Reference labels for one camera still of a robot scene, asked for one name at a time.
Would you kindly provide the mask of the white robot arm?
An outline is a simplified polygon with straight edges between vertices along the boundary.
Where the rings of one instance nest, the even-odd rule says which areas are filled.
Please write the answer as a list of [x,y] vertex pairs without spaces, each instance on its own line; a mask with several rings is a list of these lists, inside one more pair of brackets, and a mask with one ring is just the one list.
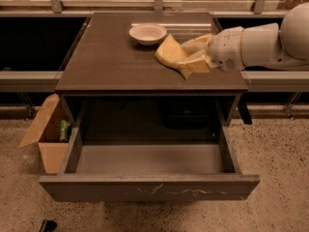
[[309,4],[291,9],[280,24],[228,28],[215,36],[183,43],[189,56],[177,68],[199,72],[206,67],[223,71],[246,67],[306,70],[309,63]]

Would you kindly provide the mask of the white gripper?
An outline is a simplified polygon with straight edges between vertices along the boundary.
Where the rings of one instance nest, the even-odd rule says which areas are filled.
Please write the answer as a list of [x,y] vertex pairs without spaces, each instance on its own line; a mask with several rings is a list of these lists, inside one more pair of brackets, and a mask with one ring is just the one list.
[[242,27],[234,27],[189,40],[181,44],[182,50],[191,53],[189,57],[178,60],[177,67],[182,72],[208,73],[214,63],[222,71],[241,71],[240,38]]

